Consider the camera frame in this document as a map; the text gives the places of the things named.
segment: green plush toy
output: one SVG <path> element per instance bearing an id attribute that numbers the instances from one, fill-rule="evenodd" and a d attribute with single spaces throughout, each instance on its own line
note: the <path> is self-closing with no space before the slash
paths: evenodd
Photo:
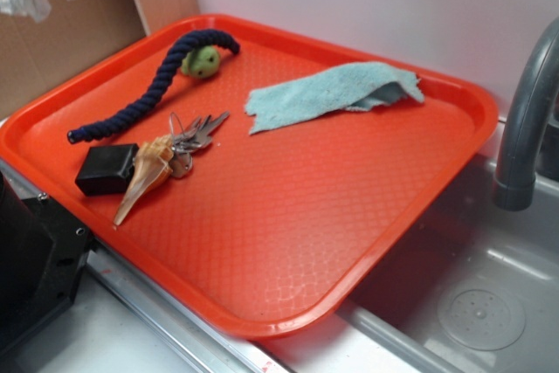
<path id="1" fill-rule="evenodd" d="M 209 78 L 219 70 L 220 60 L 219 52 L 211 45 L 197 48 L 186 55 L 181 72 L 192 78 Z"/>

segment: white wall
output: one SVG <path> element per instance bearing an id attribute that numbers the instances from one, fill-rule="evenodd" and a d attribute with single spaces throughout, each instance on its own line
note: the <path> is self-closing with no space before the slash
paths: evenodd
<path id="1" fill-rule="evenodd" d="M 559 0 L 198 0 L 220 12 L 468 79 L 505 114 Z"/>

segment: gray faucet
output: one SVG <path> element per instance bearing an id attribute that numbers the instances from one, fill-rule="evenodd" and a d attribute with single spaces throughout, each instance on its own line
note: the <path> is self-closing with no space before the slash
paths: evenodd
<path id="1" fill-rule="evenodd" d="M 493 202 L 532 204 L 535 172 L 559 180 L 559 18 L 543 32 L 516 88 L 493 178 Z"/>

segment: drain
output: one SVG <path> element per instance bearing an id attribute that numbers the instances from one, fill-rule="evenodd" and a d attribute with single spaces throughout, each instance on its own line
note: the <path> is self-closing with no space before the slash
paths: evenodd
<path id="1" fill-rule="evenodd" d="M 526 325 L 520 301 L 481 280 L 463 281 L 447 289 L 437 312 L 445 332 L 471 349 L 504 349 L 518 340 Z"/>

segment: plastic tray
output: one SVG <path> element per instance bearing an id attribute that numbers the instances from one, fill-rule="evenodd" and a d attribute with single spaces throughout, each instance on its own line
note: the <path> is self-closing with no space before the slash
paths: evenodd
<path id="1" fill-rule="evenodd" d="M 201 114 L 231 116 L 184 179 L 151 191 L 118 228 L 121 195 L 84 197 L 74 179 L 91 144 L 66 132 L 138 98 L 168 48 L 193 29 L 228 31 L 219 74 L 177 74 L 149 117 L 96 142 L 151 141 Z M 249 92 L 351 61 L 416 72 L 424 105 L 335 112 L 249 136 Z M 173 24 L 54 89 L 0 130 L 0 154 L 97 237 L 223 331 L 284 335 L 331 313 L 493 132 L 481 88 L 414 66 L 234 17 Z"/>

